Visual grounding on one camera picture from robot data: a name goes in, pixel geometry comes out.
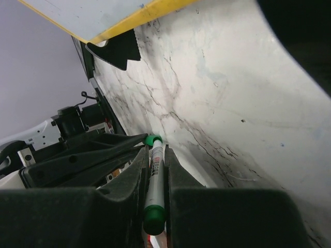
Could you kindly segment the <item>yellow framed whiteboard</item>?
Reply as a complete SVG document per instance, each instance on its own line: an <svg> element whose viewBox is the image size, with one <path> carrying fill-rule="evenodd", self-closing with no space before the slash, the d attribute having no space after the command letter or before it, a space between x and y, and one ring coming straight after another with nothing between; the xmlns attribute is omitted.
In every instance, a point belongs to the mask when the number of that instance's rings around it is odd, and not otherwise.
<svg viewBox="0 0 331 248"><path fill-rule="evenodd" d="M99 44L192 3L192 0L22 1L74 38L92 44Z"/></svg>

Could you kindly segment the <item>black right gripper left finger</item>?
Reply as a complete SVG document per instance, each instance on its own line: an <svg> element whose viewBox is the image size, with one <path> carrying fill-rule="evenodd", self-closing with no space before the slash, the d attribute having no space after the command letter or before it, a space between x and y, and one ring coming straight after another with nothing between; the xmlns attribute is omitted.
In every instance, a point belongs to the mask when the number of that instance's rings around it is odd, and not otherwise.
<svg viewBox="0 0 331 248"><path fill-rule="evenodd" d="M143 247L148 154L100 189L1 190L1 247Z"/></svg>

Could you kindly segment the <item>green marker cap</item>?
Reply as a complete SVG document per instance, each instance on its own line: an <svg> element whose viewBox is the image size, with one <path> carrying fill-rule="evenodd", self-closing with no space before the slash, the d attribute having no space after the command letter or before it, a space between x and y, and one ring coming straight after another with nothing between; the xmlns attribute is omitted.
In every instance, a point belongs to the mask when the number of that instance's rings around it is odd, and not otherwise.
<svg viewBox="0 0 331 248"><path fill-rule="evenodd" d="M143 144L153 146L155 141L160 141L161 143L163 142L160 135L148 135L144 139Z"/></svg>

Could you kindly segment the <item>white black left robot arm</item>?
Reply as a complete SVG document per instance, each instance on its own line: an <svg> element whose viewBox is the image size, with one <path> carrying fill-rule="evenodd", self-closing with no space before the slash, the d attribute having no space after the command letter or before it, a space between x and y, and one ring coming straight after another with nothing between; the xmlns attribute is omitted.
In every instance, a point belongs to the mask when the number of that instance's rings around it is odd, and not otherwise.
<svg viewBox="0 0 331 248"><path fill-rule="evenodd" d="M60 109L1 140L1 189L100 187L131 162L147 134L126 135L102 97Z"/></svg>

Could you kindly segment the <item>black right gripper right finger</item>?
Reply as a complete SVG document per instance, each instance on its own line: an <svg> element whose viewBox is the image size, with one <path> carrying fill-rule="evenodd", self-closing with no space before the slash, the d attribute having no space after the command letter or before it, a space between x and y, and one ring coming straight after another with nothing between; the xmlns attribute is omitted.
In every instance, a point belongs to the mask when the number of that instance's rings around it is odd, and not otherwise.
<svg viewBox="0 0 331 248"><path fill-rule="evenodd" d="M288 194L267 189L206 188L166 147L169 247L311 247Z"/></svg>

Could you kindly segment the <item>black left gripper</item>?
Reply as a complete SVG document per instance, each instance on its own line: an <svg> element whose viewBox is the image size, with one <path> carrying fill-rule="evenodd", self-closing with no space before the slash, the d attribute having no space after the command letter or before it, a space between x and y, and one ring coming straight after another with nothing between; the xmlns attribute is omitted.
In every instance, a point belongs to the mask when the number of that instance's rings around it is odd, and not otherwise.
<svg viewBox="0 0 331 248"><path fill-rule="evenodd" d="M6 142L1 145L1 179L23 168L18 151L30 148L35 161L40 163L22 169L26 188L96 186L133 160L144 147L135 145L146 137L146 133L133 136L85 133L39 150L25 141Z"/></svg>

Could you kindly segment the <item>green whiteboard marker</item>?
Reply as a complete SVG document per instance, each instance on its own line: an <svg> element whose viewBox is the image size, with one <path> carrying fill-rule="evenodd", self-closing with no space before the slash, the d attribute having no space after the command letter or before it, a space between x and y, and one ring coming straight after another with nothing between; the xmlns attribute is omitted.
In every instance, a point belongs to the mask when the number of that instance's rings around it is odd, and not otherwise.
<svg viewBox="0 0 331 248"><path fill-rule="evenodd" d="M148 168L148 187L143 212L143 229L148 235L157 236L164 231L166 222L163 142L160 137L156 136L147 143L152 145L152 151Z"/></svg>

